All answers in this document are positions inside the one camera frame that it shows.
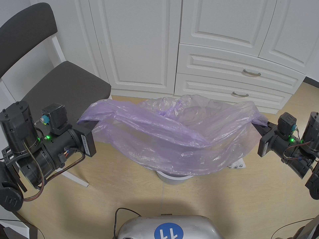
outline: floor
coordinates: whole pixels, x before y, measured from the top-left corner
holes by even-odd
[[[143,100],[113,99],[134,103]],[[311,111],[319,111],[319,89],[303,83],[281,111],[266,116],[277,123],[282,113],[289,112],[297,118],[302,134]],[[46,185],[40,198],[24,203],[20,210],[46,239],[112,238],[118,207],[133,209],[143,216],[203,215],[225,238],[243,239],[269,239],[281,226],[318,214],[319,200],[313,200],[304,186],[310,173],[299,179],[275,153],[259,157],[257,146],[244,158],[247,168],[225,168],[180,185],[164,184],[154,171],[131,161],[109,144],[97,142],[96,149],[93,158],[71,169],[71,173],[90,183],[87,188],[58,176]],[[29,189],[26,196],[36,192]],[[120,211],[118,228],[133,217],[130,212]],[[305,224],[285,227],[274,238],[292,237]]]

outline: translucent trash bag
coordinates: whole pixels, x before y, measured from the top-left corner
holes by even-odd
[[[248,154],[267,125],[253,102],[234,105],[200,95],[150,99],[135,105],[110,99],[90,105],[79,122],[99,121],[95,141],[110,143],[152,170],[176,175],[217,172]]]

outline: metal handle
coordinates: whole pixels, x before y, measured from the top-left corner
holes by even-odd
[[[233,95],[234,95],[234,96],[241,97],[241,98],[249,97],[249,94],[240,95],[240,94],[235,93],[235,91],[233,92]]]
[[[246,73],[246,74],[253,75],[253,76],[261,76],[261,73],[257,73],[257,74],[251,73],[251,72],[247,71],[246,69],[244,69],[243,72]]]

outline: chair seat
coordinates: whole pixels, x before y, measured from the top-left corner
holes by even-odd
[[[87,107],[110,96],[111,86],[81,67],[65,61],[49,72],[22,99],[30,106],[34,122],[52,103],[65,105],[68,121],[76,123]]]

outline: white drawer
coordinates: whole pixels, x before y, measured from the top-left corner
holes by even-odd
[[[253,101],[261,112],[268,113],[276,113],[292,96],[286,92],[242,82],[190,74],[176,74],[175,95],[195,94],[229,103]]]
[[[179,45],[177,72],[245,82],[290,94],[305,78],[300,72],[265,59],[189,44]]]

